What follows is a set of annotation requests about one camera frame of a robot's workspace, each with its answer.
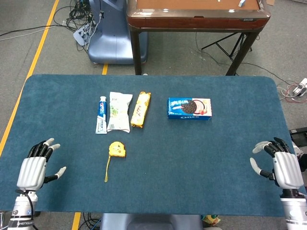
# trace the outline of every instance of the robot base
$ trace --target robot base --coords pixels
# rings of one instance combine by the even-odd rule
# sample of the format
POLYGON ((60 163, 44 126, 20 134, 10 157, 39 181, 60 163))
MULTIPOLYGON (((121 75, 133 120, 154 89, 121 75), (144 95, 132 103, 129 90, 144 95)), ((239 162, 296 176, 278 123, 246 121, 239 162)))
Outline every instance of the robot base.
MULTIPOLYGON (((143 63, 148 56, 148 33, 140 33, 139 38, 143 63)), ((92 62, 100 64, 133 64, 130 34, 115 36, 96 31, 91 38, 88 56, 92 62)))

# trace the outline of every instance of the electrical outlet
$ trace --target electrical outlet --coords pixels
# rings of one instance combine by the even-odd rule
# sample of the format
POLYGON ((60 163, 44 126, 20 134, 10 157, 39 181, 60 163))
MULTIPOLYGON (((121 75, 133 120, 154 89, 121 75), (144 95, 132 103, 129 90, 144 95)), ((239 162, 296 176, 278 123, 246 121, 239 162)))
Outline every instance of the electrical outlet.
POLYGON ((90 38, 90 30, 89 24, 86 24, 80 27, 75 33, 73 33, 73 37, 76 39, 79 45, 84 46, 88 43, 90 38))

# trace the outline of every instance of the blue machine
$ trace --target blue machine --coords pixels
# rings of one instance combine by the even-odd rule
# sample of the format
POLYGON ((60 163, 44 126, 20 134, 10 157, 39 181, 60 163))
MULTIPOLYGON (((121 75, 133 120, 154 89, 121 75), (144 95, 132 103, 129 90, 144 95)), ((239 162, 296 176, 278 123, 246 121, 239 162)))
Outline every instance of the blue machine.
MULTIPOLYGON (((127 23, 127 0, 90 0, 96 23, 100 9, 103 18, 88 47, 88 56, 94 63, 133 64, 130 31, 127 23)), ((148 56, 148 33, 140 33, 141 61, 148 56)))

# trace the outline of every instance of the oreo cookie box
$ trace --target oreo cookie box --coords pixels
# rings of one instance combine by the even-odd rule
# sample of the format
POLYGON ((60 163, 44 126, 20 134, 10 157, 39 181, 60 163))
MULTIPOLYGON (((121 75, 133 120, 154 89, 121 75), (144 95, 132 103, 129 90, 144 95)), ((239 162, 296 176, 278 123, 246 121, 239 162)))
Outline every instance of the oreo cookie box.
POLYGON ((170 97, 167 101, 168 119, 210 120, 211 101, 205 98, 170 97))

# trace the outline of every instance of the cable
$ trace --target cable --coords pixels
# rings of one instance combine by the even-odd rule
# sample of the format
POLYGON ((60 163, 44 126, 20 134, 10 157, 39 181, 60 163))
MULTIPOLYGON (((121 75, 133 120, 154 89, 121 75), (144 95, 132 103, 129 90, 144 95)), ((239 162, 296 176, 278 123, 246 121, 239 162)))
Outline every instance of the cable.
POLYGON ((101 22, 101 18, 102 18, 102 15, 101 15, 101 13, 99 13, 99 22, 96 24, 96 27, 95 27, 95 29, 94 29, 94 32, 92 33, 92 35, 90 36, 90 39, 88 40, 88 45, 87 45, 87 48, 86 48, 87 50, 88 50, 88 47, 90 46, 91 38, 92 38, 92 36, 95 34, 96 29, 97 29, 99 23, 101 22))
POLYGON ((89 4, 89 0, 74 0, 75 5, 71 5, 72 0, 70 1, 69 6, 64 6, 59 8, 53 15, 53 21, 57 25, 61 25, 55 20, 56 14, 65 8, 70 9, 69 17, 66 19, 66 28, 72 32, 77 31, 80 27, 90 23, 93 20, 91 7, 89 4))
POLYGON ((96 227, 96 225, 99 223, 101 221, 101 218, 99 219, 99 221, 92 227, 92 229, 91 230, 94 230, 95 229, 95 227, 96 227))
MULTIPOLYGON (((17 192, 19 194, 23 194, 23 195, 25 195, 28 198, 29 203, 30 203, 30 207, 31 207, 31 220, 34 220, 34 216, 33 216, 34 215, 33 203, 32 203, 32 200, 30 199, 30 197, 28 195, 28 192, 27 191, 23 191, 23 190, 19 190, 19 189, 15 190, 15 192, 17 192)), ((33 223, 32 227, 35 230, 38 230, 38 228, 34 225, 34 223, 33 223)))
MULTIPOLYGON (((211 57, 212 60, 214 60, 219 66, 220 66, 220 65, 229 65, 229 64, 226 64, 226 63, 220 63, 220 62, 218 62, 218 61, 217 61, 216 59, 214 59, 209 53, 204 52, 204 51, 202 51, 201 49, 199 49, 198 43, 197 43, 197 32, 195 33, 195 43, 196 43, 196 48, 198 49, 198 51, 207 54, 207 55, 208 55, 209 57, 211 57)), ((261 67, 261 66, 256 65, 256 64, 248 63, 248 62, 242 62, 241 64, 247 64, 247 65, 256 66, 256 67, 258 67, 258 68, 260 68, 260 69, 263 69, 263 70, 267 71, 268 73, 272 74, 273 76, 277 77, 277 78, 278 78, 279 80, 281 80, 282 82, 287 83, 287 80, 284 80, 284 79, 278 77, 275 73, 272 73, 271 71, 267 70, 267 69, 264 68, 264 67, 261 67)))
POLYGON ((91 229, 94 229, 94 230, 100 229, 100 226, 98 226, 98 223, 101 221, 101 219, 93 219, 92 216, 91 216, 91 213, 87 213, 87 219, 85 218, 85 213, 83 213, 83 219, 84 219, 84 222, 78 228, 79 230, 85 224, 86 224, 87 228, 90 229, 90 230, 91 229))
POLYGON ((24 36, 32 35, 32 34, 35 34, 35 33, 38 33, 38 32, 41 32, 41 31, 44 31, 44 30, 47 30, 47 29, 51 29, 51 28, 54 28, 54 27, 56 27, 56 26, 54 25, 54 26, 51 26, 51 27, 49 27, 49 28, 45 28, 45 29, 42 29, 42 30, 38 30, 38 31, 29 33, 29 34, 23 34, 23 35, 19 35, 19 36, 15 36, 15 37, 4 38, 4 39, 1 39, 0 42, 1 42, 1 41, 5 41, 5 40, 9 40, 9 39, 13 39, 13 38, 17 38, 17 37, 24 37, 24 36))
POLYGON ((260 68, 260 69, 263 69, 263 70, 267 71, 268 73, 274 75, 274 76, 277 77, 279 80, 281 80, 281 81, 283 81, 283 82, 286 82, 284 79, 278 77, 275 73, 272 73, 271 71, 267 70, 267 69, 264 68, 264 67, 258 66, 258 65, 256 65, 256 64, 248 63, 248 62, 242 62, 241 64, 247 64, 247 65, 256 66, 256 67, 258 67, 258 68, 260 68))
POLYGON ((38 29, 38 28, 52 27, 52 26, 62 26, 62 27, 66 27, 65 25, 61 25, 61 24, 57 24, 57 25, 42 25, 42 26, 37 26, 37 27, 32 27, 32 28, 26 28, 26 29, 21 29, 21 30, 12 30, 12 31, 9 31, 9 32, 0 34, 0 37, 1 37, 1 36, 4 36, 4 35, 8 35, 8 34, 10 34, 10 33, 14 33, 14 32, 20 32, 20 31, 26 31, 26 30, 34 30, 34 29, 38 29))
POLYGON ((278 88, 278 89, 281 89, 281 90, 280 90, 280 94, 283 96, 283 98, 280 98, 279 100, 285 99, 285 100, 286 100, 287 102, 289 102, 289 103, 306 103, 306 102, 307 102, 307 98, 304 99, 304 100, 302 100, 302 101, 298 101, 298 100, 294 99, 294 98, 299 98, 299 95, 301 94, 302 89, 305 87, 303 84, 301 84, 301 83, 299 83, 299 84, 295 83, 295 84, 292 84, 292 85, 288 85, 288 86, 287 86, 287 89, 284 89, 283 87, 279 87, 279 85, 280 85, 280 84, 277 85, 277 88, 278 88), (298 86, 302 86, 302 89, 301 89, 298 93, 296 93, 296 94, 291 94, 290 92, 292 91, 292 89, 293 89, 294 87, 296 88, 296 87, 298 87, 298 86))

